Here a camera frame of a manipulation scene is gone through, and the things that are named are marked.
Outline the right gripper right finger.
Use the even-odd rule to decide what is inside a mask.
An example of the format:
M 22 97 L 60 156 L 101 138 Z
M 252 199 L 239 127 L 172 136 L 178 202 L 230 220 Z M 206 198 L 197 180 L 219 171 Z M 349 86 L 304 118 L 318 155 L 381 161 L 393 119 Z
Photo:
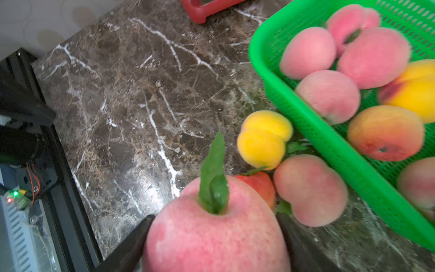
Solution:
M 290 255 L 292 272 L 341 272 L 289 215 L 277 213 L 276 218 Z

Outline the yellow red peach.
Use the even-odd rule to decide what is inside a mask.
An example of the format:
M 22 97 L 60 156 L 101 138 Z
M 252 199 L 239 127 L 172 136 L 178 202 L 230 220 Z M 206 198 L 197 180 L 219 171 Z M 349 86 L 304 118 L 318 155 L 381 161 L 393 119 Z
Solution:
M 435 60 L 410 62 L 406 70 L 377 91 L 380 105 L 393 105 L 416 113 L 425 124 L 435 122 Z

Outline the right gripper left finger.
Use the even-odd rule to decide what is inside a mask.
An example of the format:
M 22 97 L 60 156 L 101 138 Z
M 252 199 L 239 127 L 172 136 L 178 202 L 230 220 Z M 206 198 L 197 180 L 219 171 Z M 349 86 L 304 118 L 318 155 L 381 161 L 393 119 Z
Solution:
M 143 255 L 147 234 L 155 219 L 148 215 L 92 272 L 133 272 Z

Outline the pink peach with leaf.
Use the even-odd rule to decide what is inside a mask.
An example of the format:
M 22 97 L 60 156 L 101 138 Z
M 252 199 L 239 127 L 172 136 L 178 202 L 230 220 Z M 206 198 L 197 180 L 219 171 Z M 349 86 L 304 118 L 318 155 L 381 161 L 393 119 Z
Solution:
M 339 9 L 326 22 L 326 28 L 335 40 L 338 57 L 364 30 L 379 26 L 379 13 L 358 4 Z

